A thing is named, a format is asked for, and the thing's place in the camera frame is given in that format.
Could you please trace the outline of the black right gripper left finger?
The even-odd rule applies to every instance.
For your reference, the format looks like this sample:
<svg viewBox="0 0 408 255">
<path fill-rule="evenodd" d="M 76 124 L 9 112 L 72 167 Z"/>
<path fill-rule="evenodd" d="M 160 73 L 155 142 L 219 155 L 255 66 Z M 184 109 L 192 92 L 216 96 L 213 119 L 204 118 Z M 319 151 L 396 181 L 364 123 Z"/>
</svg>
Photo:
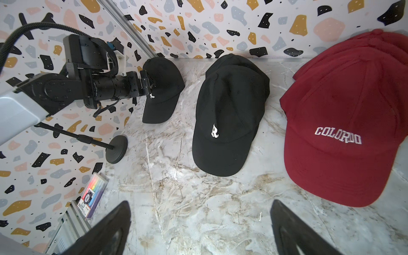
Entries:
<svg viewBox="0 0 408 255">
<path fill-rule="evenodd" d="M 122 255 L 131 225 L 131 209 L 122 201 L 63 255 Z"/>
</svg>

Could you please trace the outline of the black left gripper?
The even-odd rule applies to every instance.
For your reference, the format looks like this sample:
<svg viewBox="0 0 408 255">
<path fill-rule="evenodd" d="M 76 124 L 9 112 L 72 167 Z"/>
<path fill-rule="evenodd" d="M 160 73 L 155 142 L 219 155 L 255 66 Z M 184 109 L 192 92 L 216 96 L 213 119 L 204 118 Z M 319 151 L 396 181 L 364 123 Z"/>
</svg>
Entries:
<svg viewBox="0 0 408 255">
<path fill-rule="evenodd" d="M 126 76 L 117 75 L 113 78 L 92 75 L 87 90 L 85 106 L 98 108 L 101 101 L 118 101 L 149 95 L 152 92 L 152 78 L 144 70 L 140 71 L 140 76 L 134 71 L 127 72 Z"/>
</svg>

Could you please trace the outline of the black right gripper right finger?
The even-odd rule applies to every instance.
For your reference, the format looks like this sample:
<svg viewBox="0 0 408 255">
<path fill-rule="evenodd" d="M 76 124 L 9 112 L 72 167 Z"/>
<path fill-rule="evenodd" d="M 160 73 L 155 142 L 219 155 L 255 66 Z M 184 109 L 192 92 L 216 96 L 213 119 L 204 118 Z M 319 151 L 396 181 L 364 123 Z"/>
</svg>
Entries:
<svg viewBox="0 0 408 255">
<path fill-rule="evenodd" d="M 270 215 L 275 243 L 280 255 L 340 254 L 281 201 L 273 201 Z"/>
</svg>

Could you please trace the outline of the red cap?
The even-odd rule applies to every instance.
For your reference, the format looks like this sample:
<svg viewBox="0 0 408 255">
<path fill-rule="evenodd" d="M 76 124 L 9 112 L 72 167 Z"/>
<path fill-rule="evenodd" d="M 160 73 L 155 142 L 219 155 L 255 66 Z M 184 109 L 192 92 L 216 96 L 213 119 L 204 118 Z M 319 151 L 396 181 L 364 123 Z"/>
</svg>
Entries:
<svg viewBox="0 0 408 255">
<path fill-rule="evenodd" d="M 372 47 L 314 58 L 280 99 L 291 180 L 349 207 L 374 203 L 408 135 L 408 66 Z"/>
<path fill-rule="evenodd" d="M 362 47 L 375 48 L 381 52 L 390 54 L 405 65 L 408 64 L 408 34 L 386 32 L 381 29 L 375 29 L 370 32 L 351 37 L 348 40 L 340 42 L 318 54 L 312 60 L 303 65 L 294 74 L 293 79 L 297 80 L 314 65 L 320 63 L 326 58 L 333 57 L 334 55 L 347 50 L 354 50 Z"/>
</svg>

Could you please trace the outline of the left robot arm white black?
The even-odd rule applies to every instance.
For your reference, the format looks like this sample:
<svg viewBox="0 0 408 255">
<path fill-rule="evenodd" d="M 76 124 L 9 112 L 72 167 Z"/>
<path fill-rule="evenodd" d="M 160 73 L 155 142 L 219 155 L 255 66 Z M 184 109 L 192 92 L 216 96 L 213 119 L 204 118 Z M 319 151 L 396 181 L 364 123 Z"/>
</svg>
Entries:
<svg viewBox="0 0 408 255">
<path fill-rule="evenodd" d="M 114 77 L 86 70 L 68 76 L 37 74 L 1 94 L 1 144 L 75 101 L 83 100 L 88 108 L 101 113 L 108 109 L 101 107 L 102 101 L 147 96 L 154 87 L 153 78 L 144 70 Z"/>
</svg>

